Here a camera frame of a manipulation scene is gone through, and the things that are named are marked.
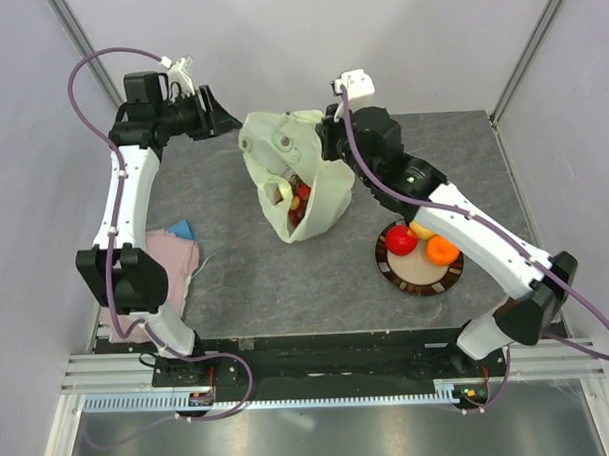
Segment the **green avocado print plastic bag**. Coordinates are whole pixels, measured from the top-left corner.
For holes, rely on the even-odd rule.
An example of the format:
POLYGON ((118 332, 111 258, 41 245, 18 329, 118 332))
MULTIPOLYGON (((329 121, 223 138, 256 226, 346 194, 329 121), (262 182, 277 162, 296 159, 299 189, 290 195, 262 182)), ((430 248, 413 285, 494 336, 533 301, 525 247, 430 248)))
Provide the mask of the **green avocado print plastic bag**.
POLYGON ((339 160, 325 160, 316 131, 318 110, 247 114, 238 134, 246 170, 256 187, 262 212, 286 244, 328 231, 352 201, 355 174, 339 160), (298 223, 288 213, 300 179, 310 188, 306 210, 298 223))

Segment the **small red yellow fruits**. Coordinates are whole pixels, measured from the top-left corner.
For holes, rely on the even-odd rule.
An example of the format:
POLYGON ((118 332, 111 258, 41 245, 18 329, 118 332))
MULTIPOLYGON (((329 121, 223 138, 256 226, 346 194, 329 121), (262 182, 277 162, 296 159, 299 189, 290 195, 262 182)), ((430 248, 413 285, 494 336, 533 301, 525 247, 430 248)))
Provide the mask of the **small red yellow fruits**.
POLYGON ((298 175, 289 179, 292 201, 288 212, 288 218, 293 227, 297 227, 306 215, 308 201, 311 195, 311 187, 308 186, 298 175))

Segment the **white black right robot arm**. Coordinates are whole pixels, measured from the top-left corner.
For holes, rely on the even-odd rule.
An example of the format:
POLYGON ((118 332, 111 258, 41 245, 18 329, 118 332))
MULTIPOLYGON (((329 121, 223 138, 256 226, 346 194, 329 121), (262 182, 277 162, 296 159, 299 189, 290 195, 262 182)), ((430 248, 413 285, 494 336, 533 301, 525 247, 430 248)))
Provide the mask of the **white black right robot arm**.
POLYGON ((449 369, 465 377, 496 349, 539 342, 568 297, 573 255, 539 249, 483 213, 442 171, 405 151, 400 125, 383 108, 331 104, 317 134, 323 156, 348 165, 380 205, 446 238, 503 288, 504 303, 463 325, 446 354, 449 369))

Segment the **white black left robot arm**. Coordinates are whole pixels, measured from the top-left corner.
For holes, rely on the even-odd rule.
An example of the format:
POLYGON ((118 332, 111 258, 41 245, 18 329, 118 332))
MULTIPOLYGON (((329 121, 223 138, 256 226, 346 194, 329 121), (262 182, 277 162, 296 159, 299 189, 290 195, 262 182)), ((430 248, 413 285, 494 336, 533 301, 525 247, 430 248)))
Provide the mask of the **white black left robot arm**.
POLYGON ((208 376, 208 360, 195 350, 196 333, 174 312, 165 268, 146 251, 146 218, 154 179, 170 139, 202 141, 241 128, 206 86, 195 86, 181 59, 167 72, 123 78, 126 100, 105 141, 111 181, 98 233, 76 267, 97 302, 108 309, 114 331, 127 339, 145 332, 159 353, 177 358, 174 374, 188 385, 208 376))

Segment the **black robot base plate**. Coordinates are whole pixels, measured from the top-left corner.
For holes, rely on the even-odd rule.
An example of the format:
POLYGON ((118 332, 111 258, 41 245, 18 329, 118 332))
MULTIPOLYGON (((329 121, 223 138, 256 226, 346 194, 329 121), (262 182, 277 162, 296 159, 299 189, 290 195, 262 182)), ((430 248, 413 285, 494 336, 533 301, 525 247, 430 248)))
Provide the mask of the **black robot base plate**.
POLYGON ((504 354, 475 362, 452 352, 456 328, 206 339, 203 362, 157 358, 155 387, 213 385, 223 397, 427 391, 438 380, 494 381, 504 354))

